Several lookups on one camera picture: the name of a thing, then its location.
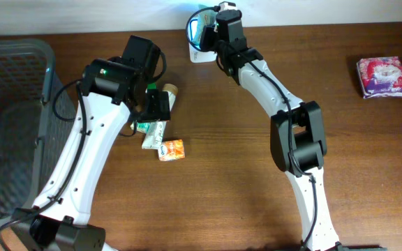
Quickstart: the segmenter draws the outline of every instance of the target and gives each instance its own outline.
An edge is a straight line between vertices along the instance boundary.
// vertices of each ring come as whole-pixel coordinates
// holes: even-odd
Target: gray crate
[[[54,67],[54,52],[41,40],[0,41],[0,226],[15,208],[31,208],[72,128],[52,113],[63,86]],[[57,111],[75,116],[66,92]]]

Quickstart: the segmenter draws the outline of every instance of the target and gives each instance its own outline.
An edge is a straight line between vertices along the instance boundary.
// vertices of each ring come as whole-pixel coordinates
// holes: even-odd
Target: wooden surface
[[[95,58],[123,52],[131,34],[166,54],[160,84],[179,87],[166,139],[186,158],[160,162],[143,135],[118,138],[100,177],[90,223],[121,250],[245,250],[298,244],[301,223],[285,174],[269,152],[269,119],[215,63],[193,64],[183,31],[38,36],[51,44],[63,83]],[[345,245],[402,250],[402,98],[363,100],[356,62],[400,56],[402,23],[246,29],[271,71],[316,100],[327,133],[325,187]],[[11,233],[14,250],[24,250]]]

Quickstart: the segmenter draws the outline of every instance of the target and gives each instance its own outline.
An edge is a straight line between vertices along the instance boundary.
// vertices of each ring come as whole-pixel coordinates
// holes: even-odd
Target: white tube
[[[170,102],[170,111],[172,110],[176,95],[178,94],[178,88],[172,84],[165,84],[163,91],[168,92],[168,100]],[[144,142],[142,143],[142,149],[155,149],[157,150],[162,143],[164,137],[164,130],[167,121],[158,121],[150,123],[147,135],[145,135]]]

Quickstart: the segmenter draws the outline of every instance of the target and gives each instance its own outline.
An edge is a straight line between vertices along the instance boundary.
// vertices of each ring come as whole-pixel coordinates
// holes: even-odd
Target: wooden table
[[[269,119],[215,63],[191,63],[183,31],[36,36],[51,44],[63,83],[95,58],[121,55],[132,34],[166,54],[160,84],[179,87],[166,139],[186,158],[160,162],[143,135],[118,138],[94,195],[90,223],[121,250],[245,250],[296,245],[294,194],[269,151]],[[346,245],[402,250],[402,98],[363,100],[356,62],[400,56],[402,23],[245,30],[284,85],[322,108],[325,185]],[[14,250],[25,250],[12,233]]]

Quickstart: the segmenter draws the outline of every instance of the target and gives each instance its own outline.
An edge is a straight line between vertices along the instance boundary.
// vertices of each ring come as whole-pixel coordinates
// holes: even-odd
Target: orange and white package
[[[159,146],[158,154],[160,161],[178,160],[186,157],[181,139],[163,142]]]

